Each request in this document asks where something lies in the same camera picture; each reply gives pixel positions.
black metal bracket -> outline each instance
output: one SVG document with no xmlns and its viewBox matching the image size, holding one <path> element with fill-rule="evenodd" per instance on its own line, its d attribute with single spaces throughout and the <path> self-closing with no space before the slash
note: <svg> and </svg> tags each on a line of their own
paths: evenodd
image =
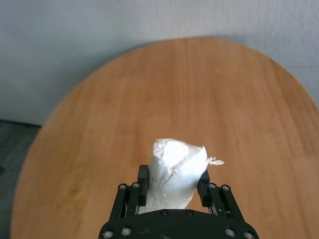
<svg viewBox="0 0 319 239">
<path fill-rule="evenodd" d="M 209 181 L 206 170 L 199 179 L 197 186 L 202 206 L 208 207 L 208 212 L 213 215 L 245 221 L 230 186 L 224 184 L 218 187 Z"/>
<path fill-rule="evenodd" d="M 127 184 L 118 186 L 109 220 L 138 214 L 139 208 L 146 205 L 148 184 L 149 168 L 147 165 L 140 165 L 137 182 L 132 183 L 131 186 Z"/>
</svg>

gray wall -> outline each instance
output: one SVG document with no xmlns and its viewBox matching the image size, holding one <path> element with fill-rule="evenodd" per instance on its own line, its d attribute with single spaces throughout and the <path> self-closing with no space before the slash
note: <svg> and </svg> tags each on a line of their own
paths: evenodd
<svg viewBox="0 0 319 239">
<path fill-rule="evenodd" d="M 0 119 L 41 124 L 104 62 L 146 43 L 214 36 L 288 68 L 319 103 L 318 0 L 2 0 Z"/>
</svg>

screw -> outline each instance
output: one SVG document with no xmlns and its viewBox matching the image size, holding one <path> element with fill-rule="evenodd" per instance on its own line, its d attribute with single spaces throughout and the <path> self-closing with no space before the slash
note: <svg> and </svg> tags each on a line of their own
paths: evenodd
<svg viewBox="0 0 319 239">
<path fill-rule="evenodd" d="M 131 234 L 131 229 L 130 228 L 123 228 L 121 231 L 121 234 L 124 236 L 128 236 L 129 234 Z"/>
<path fill-rule="evenodd" d="M 246 239 L 255 239 L 254 235 L 252 235 L 251 233 L 249 232 L 245 232 L 244 233 L 244 236 Z"/>
<path fill-rule="evenodd" d="M 103 237 L 105 239 L 111 238 L 112 236 L 113 236 L 113 232 L 112 231 L 106 231 L 106 232 L 103 233 Z"/>
<path fill-rule="evenodd" d="M 188 216 L 193 216 L 193 211 L 192 211 L 192 210 L 187 210 L 187 211 L 186 211 L 186 215 L 188 215 Z"/>
<path fill-rule="evenodd" d="M 162 214 L 163 216 L 166 216 L 168 214 L 168 211 L 166 210 L 161 210 L 160 214 Z"/>
<path fill-rule="evenodd" d="M 228 236 L 230 236 L 230 237 L 234 237 L 234 236 L 236 236 L 236 233 L 235 233 L 235 231 L 234 230 L 232 230 L 232 229 L 230 229 L 230 228 L 227 228 L 226 230 L 225 230 L 225 232 L 226 232 L 226 234 L 228 235 Z"/>
</svg>

plastic wrap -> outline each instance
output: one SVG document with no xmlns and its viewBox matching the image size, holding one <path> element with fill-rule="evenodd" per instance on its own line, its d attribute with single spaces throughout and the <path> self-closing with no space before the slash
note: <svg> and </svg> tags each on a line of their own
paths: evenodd
<svg viewBox="0 0 319 239">
<path fill-rule="evenodd" d="M 157 139 L 149 167 L 147 204 L 140 207 L 140 213 L 186 208 L 208 164 L 220 165 L 223 161 L 207 158 L 205 147 Z"/>
</svg>

tabletop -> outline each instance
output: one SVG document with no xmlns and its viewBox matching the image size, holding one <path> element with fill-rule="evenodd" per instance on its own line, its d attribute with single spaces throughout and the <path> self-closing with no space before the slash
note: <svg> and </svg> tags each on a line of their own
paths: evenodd
<svg viewBox="0 0 319 239">
<path fill-rule="evenodd" d="M 24 163 L 12 238 L 97 238 L 157 138 L 225 161 L 208 167 L 211 182 L 232 187 L 260 238 L 318 238 L 317 107 L 278 63 L 214 38 L 138 48 L 69 93 Z M 205 211 L 197 193 L 188 207 Z"/>
</svg>

